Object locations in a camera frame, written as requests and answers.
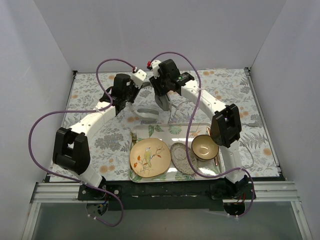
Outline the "grey white headphones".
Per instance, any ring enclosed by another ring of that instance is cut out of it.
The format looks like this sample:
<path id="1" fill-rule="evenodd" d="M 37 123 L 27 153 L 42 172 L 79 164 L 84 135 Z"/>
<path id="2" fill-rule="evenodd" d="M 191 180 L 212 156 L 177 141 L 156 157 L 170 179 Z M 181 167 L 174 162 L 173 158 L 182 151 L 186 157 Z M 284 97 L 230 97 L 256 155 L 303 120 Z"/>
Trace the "grey white headphones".
<path id="1" fill-rule="evenodd" d="M 151 92 L 153 89 L 150 82 L 143 83 L 137 97 L 145 97 L 146 102 L 128 103 L 129 110 L 141 120 L 154 123 L 162 116 L 162 113 L 167 112 L 169 113 L 167 123 L 170 123 L 173 116 L 173 108 L 177 111 L 181 105 L 191 102 L 190 100 L 185 100 L 179 104 L 174 104 L 168 94 L 165 96 L 157 96 Z"/>

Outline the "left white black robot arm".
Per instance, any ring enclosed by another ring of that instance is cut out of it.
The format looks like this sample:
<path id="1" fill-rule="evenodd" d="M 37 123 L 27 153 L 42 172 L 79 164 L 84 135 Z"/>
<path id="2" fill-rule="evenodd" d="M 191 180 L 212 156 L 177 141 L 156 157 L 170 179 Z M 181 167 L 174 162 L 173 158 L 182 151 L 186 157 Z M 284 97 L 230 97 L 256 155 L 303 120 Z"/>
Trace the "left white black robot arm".
<path id="1" fill-rule="evenodd" d="M 74 174 L 90 186 L 89 194 L 95 200 L 106 196 L 104 178 L 91 165 L 89 141 L 112 118 L 116 117 L 127 103 L 133 103 L 147 74 L 138 70 L 132 75 L 118 73 L 99 99 L 95 108 L 78 123 L 69 128 L 61 127 L 55 135 L 53 163 Z"/>

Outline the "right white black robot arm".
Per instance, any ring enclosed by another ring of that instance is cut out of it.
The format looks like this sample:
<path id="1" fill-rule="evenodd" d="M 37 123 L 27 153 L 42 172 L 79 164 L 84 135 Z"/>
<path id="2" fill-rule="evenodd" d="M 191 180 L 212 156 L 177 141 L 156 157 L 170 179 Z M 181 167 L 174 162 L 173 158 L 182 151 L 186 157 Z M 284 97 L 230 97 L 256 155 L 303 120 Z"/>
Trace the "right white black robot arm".
<path id="1" fill-rule="evenodd" d="M 149 79 L 154 92 L 163 95 L 169 91 L 196 104 L 196 109 L 203 111 L 211 119 L 210 137 L 219 146 L 226 174 L 226 192 L 232 199 L 237 199 L 245 192 L 248 184 L 239 151 L 242 125 L 239 108 L 235 104 L 227 105 L 213 97 L 201 86 L 200 81 L 188 72 L 163 73 L 154 71 Z"/>

